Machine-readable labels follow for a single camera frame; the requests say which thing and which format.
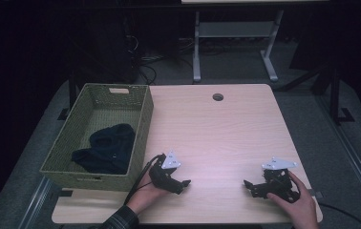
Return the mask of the green woven basket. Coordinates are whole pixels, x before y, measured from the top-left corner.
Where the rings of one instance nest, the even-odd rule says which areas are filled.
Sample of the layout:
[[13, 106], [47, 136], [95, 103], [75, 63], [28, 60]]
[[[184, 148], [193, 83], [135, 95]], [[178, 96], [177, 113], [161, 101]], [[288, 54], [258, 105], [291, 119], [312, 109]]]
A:
[[[40, 172], [62, 188], [128, 192], [142, 168], [154, 110], [147, 85], [84, 85]], [[124, 175], [97, 174], [72, 161], [72, 153], [90, 147], [91, 134], [129, 124], [135, 140]]]

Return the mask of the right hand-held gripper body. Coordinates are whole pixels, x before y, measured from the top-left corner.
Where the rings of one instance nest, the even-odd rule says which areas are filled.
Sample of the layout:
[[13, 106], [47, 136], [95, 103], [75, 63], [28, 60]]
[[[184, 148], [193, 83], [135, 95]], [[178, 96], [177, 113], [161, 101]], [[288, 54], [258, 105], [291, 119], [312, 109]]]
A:
[[296, 162], [273, 157], [262, 165], [265, 183], [255, 185], [256, 189], [267, 190], [267, 193], [275, 194], [289, 203], [295, 202], [300, 194], [292, 190], [288, 169], [296, 166]]

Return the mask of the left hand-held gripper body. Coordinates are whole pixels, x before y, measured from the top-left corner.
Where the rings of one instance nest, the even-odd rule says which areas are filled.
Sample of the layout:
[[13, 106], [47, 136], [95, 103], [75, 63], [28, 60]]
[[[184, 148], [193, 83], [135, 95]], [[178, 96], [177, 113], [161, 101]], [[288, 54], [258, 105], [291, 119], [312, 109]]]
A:
[[154, 186], [166, 191], [169, 187], [181, 187], [181, 182], [171, 177], [180, 166], [181, 163], [173, 151], [167, 155], [159, 155], [158, 160], [149, 171], [149, 176]]

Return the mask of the person's right hand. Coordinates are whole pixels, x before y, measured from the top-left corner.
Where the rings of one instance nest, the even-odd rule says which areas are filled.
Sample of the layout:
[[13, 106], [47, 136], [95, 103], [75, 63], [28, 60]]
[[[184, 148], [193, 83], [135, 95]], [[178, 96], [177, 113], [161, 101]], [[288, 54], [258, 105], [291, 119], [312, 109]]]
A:
[[298, 200], [289, 203], [272, 193], [268, 193], [266, 196], [288, 214], [295, 229], [320, 229], [313, 197], [297, 176], [292, 172], [289, 172], [289, 176], [300, 192]]

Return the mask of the person's left hand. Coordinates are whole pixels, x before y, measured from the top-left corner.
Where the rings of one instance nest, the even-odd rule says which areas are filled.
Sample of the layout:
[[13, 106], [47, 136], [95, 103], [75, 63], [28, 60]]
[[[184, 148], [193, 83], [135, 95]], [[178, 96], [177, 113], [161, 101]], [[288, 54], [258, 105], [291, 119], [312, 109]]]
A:
[[140, 181], [138, 190], [131, 196], [126, 206], [139, 215], [167, 194], [168, 191], [155, 187], [149, 174], [146, 173]]

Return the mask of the dark cloth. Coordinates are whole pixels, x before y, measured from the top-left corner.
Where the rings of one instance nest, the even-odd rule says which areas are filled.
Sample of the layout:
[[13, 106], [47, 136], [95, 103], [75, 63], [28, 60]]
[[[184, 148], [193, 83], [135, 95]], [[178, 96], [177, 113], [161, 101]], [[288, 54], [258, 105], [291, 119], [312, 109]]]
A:
[[91, 147], [72, 152], [71, 161], [94, 174], [125, 175], [135, 142], [135, 131], [129, 124], [117, 124], [94, 132]]

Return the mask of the black metal stand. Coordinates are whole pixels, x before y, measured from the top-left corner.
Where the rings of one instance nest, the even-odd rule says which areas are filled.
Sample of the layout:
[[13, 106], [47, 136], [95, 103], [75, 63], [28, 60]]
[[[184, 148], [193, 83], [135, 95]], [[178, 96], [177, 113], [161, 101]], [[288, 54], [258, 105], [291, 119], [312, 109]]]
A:
[[315, 95], [322, 95], [329, 90], [329, 116], [340, 126], [342, 122], [354, 122], [354, 118], [347, 108], [339, 106], [340, 75], [330, 63], [321, 65], [316, 71], [316, 79], [311, 87]]

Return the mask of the metal floor rail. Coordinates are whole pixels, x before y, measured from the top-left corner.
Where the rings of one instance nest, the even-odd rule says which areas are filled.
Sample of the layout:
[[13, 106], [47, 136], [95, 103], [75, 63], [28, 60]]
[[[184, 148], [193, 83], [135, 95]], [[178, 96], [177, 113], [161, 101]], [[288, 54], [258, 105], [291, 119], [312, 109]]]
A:
[[321, 117], [332, 137], [339, 159], [332, 162], [332, 167], [350, 167], [361, 187], [361, 105], [355, 95], [344, 98], [343, 107], [339, 108], [339, 121], [330, 114], [331, 103], [325, 96], [316, 96]]
[[23, 218], [21, 219], [18, 229], [32, 229], [33, 225], [41, 211], [41, 208], [46, 200], [46, 197], [51, 189], [52, 183], [46, 177], [42, 177], [37, 185], [29, 206], [26, 209]]

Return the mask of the white metal desk frame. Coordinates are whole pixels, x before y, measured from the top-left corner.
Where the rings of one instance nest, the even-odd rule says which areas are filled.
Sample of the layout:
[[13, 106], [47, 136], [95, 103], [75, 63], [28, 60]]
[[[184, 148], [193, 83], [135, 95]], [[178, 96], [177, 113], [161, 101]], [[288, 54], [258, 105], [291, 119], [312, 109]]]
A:
[[278, 10], [273, 21], [259, 22], [202, 22], [200, 13], [195, 13], [194, 51], [192, 55], [193, 81], [202, 80], [200, 40], [202, 38], [267, 38], [267, 47], [261, 50], [266, 72], [272, 82], [279, 80], [270, 59], [284, 12]]

